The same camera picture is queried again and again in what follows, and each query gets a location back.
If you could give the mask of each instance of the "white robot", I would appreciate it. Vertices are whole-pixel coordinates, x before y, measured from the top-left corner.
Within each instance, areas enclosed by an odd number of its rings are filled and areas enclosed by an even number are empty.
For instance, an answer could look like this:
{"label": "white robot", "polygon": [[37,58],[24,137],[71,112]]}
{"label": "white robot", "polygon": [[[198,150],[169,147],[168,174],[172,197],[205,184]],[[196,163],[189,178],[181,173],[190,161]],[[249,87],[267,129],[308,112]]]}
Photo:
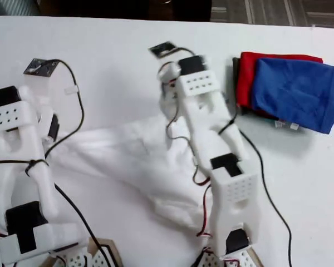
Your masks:
{"label": "white robot", "polygon": [[[0,227],[8,232],[0,238],[4,264],[87,245],[79,224],[57,220],[60,207],[43,143],[55,140],[58,128],[53,109],[39,105],[28,87],[0,89]],[[22,172],[35,181],[40,199],[13,207],[15,180]]]}
{"label": "white robot", "polygon": [[[169,43],[151,50],[160,58],[179,49]],[[160,79],[162,111],[170,120],[185,117],[196,162],[211,181],[214,253],[222,258],[248,249],[258,237],[257,175],[237,126],[230,123],[214,72],[203,57],[192,56],[166,64]],[[58,221],[60,207],[43,149],[58,128],[53,109],[39,105],[28,87],[0,89],[0,226],[8,232],[0,238],[4,264],[87,245],[79,224]],[[35,181],[40,199],[14,207],[11,197],[21,172]]]}
{"label": "white robot", "polygon": [[[157,58],[186,48],[170,42],[150,49]],[[202,56],[165,63],[159,72],[160,106],[171,122],[184,116],[196,162],[213,192],[211,247],[222,258],[257,242],[257,174],[226,107],[220,85]]]}

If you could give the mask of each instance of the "tiled floor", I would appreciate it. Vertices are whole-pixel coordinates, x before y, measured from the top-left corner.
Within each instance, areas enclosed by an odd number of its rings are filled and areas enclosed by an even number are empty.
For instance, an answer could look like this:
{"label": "tiled floor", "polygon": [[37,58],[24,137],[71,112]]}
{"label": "tiled floor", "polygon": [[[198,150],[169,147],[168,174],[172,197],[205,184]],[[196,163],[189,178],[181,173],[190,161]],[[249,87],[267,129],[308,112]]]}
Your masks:
{"label": "tiled floor", "polygon": [[213,0],[210,21],[334,28],[334,0]]}

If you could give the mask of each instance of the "white fabric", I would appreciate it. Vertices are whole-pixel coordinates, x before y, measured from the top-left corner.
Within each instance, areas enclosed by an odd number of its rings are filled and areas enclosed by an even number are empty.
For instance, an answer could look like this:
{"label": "white fabric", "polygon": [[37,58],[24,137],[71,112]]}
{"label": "white fabric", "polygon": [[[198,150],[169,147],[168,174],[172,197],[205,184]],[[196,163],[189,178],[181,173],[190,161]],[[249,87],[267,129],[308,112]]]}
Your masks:
{"label": "white fabric", "polygon": [[[162,217],[199,231],[206,186],[193,183],[193,155],[183,139],[166,137],[161,115],[126,125],[79,132],[52,151],[51,162],[87,176],[113,177],[139,189]],[[189,136],[180,118],[173,136]],[[196,180],[205,177],[201,172]],[[207,198],[211,206],[211,197]]]}

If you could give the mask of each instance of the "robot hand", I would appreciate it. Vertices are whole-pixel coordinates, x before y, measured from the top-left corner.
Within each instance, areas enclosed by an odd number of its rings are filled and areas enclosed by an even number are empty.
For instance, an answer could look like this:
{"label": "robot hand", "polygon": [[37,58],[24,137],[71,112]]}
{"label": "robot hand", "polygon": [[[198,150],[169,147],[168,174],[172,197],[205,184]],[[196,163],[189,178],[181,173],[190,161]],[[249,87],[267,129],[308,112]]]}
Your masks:
{"label": "robot hand", "polygon": [[[171,43],[150,49],[157,58],[185,50]],[[214,253],[224,257],[248,249],[258,238],[257,174],[232,120],[215,73],[202,56],[169,61],[159,71],[160,107],[169,120],[184,116],[198,167],[210,178]]]}
{"label": "robot hand", "polygon": [[[4,264],[87,244],[78,224],[55,223],[60,207],[42,142],[55,140],[58,128],[53,109],[40,106],[28,87],[0,89],[0,226],[8,232],[0,238]],[[35,181],[39,200],[14,207],[11,197],[22,172]]]}

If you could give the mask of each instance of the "white table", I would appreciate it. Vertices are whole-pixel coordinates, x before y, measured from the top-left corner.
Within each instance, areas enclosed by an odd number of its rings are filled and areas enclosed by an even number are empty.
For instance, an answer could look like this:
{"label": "white table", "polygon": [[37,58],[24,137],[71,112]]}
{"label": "white table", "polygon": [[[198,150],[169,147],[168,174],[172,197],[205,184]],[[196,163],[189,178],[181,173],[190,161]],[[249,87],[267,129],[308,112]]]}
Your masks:
{"label": "white table", "polygon": [[[225,77],[228,84],[231,80],[226,67],[242,51],[305,53],[334,65],[334,29],[0,17],[0,88],[22,84],[22,72],[34,57],[61,58],[80,85],[84,129],[155,116],[160,112],[159,63],[148,48],[167,40],[207,55],[224,86]],[[334,127],[330,135],[321,135],[276,130],[252,117],[241,117],[237,123],[263,155],[270,193],[293,232],[293,265],[334,266]],[[79,175],[61,177],[57,183],[97,236],[115,240],[125,266],[190,266],[195,259],[199,242],[194,233],[158,220],[136,190]],[[92,209],[100,201],[100,209]],[[265,266],[288,266],[286,228],[264,193],[261,203],[262,228],[255,250]]]}

